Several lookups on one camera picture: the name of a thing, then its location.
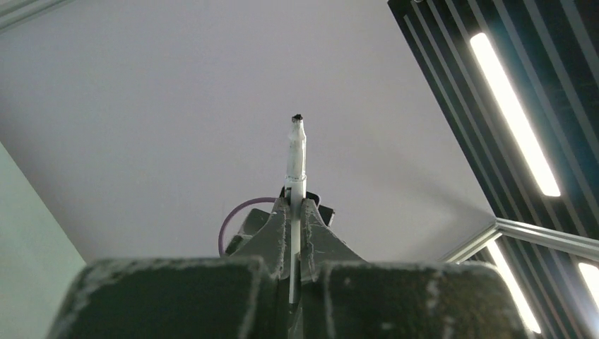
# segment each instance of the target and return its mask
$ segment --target white wall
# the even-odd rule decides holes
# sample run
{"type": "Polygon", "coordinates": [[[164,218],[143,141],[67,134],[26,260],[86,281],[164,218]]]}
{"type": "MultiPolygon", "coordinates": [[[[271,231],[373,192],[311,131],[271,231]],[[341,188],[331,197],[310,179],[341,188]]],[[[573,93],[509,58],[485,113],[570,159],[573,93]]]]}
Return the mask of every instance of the white wall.
{"type": "Polygon", "coordinates": [[[75,0],[0,57],[0,142],[86,260],[215,256],[227,213],[279,192],[298,113],[308,189],[366,259],[494,219],[384,0],[75,0]]]}
{"type": "Polygon", "coordinates": [[[84,262],[0,145],[0,338],[43,338],[84,262]]]}

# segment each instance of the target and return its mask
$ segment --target black ceiling panel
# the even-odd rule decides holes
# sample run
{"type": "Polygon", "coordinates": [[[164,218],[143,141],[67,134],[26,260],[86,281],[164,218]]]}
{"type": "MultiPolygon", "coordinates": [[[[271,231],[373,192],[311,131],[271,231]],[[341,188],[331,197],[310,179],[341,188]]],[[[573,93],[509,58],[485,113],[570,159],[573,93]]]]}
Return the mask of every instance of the black ceiling panel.
{"type": "MultiPolygon", "coordinates": [[[[496,216],[599,239],[599,2],[390,0],[389,7],[496,216]],[[539,190],[479,71],[469,45],[479,32],[500,54],[559,197],[539,190]]],[[[582,259],[507,237],[498,245],[540,338],[598,334],[582,259]]],[[[473,260],[492,262],[486,251],[473,260]]]]}

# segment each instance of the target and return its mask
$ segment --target fluorescent light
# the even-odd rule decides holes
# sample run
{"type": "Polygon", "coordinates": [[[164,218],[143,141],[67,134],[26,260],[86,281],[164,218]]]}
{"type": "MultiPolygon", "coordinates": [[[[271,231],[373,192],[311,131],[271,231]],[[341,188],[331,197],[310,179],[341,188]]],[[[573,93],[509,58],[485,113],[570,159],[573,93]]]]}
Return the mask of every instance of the fluorescent light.
{"type": "Polygon", "coordinates": [[[537,319],[535,319],[535,316],[530,310],[526,299],[524,299],[524,295],[522,294],[514,275],[511,274],[511,270],[509,269],[509,266],[507,266],[507,262],[505,261],[502,252],[499,250],[497,243],[495,243],[495,241],[491,241],[487,244],[487,248],[489,249],[489,252],[491,252],[491,257],[493,258],[493,261],[499,270],[499,274],[502,275],[507,284],[509,292],[511,293],[511,297],[514,298],[516,307],[518,307],[526,327],[528,327],[532,332],[541,333],[541,328],[537,323],[537,319]]]}
{"type": "Polygon", "coordinates": [[[599,307],[599,268],[587,263],[579,263],[579,269],[588,286],[588,290],[591,292],[597,307],[599,307]]]}
{"type": "Polygon", "coordinates": [[[487,35],[475,35],[470,39],[470,45],[537,185],[546,196],[559,196],[549,164],[487,35]]]}

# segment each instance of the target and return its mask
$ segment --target white pen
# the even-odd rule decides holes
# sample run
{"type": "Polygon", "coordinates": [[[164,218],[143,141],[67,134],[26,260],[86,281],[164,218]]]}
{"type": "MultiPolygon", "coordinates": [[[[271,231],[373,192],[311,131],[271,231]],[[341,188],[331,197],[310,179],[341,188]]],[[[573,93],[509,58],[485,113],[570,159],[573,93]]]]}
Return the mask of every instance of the white pen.
{"type": "Polygon", "coordinates": [[[296,304],[300,298],[300,210],[306,198],[306,133],[301,115],[291,118],[292,129],[289,134],[289,158],[285,177],[285,197],[291,207],[291,267],[289,276],[289,303],[296,304]]]}

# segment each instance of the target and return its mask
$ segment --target ceiling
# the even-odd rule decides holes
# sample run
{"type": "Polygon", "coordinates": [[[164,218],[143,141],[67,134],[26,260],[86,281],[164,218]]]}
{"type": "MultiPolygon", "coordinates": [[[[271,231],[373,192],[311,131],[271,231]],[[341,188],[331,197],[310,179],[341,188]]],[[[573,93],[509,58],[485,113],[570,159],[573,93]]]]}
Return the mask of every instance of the ceiling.
{"type": "Polygon", "coordinates": [[[0,142],[87,261],[216,256],[228,212],[283,185],[294,114],[365,259],[434,260],[494,219],[384,1],[73,1],[0,55],[0,142]]]}
{"type": "MultiPolygon", "coordinates": [[[[584,0],[405,4],[391,1],[398,24],[497,217],[599,239],[599,7],[584,0]],[[509,70],[560,197],[540,192],[499,118],[469,49],[481,31],[509,70]]],[[[535,338],[599,338],[599,310],[578,268],[599,263],[509,237],[497,243],[539,323],[535,338]]],[[[486,250],[475,259],[492,262],[486,250]]]]}

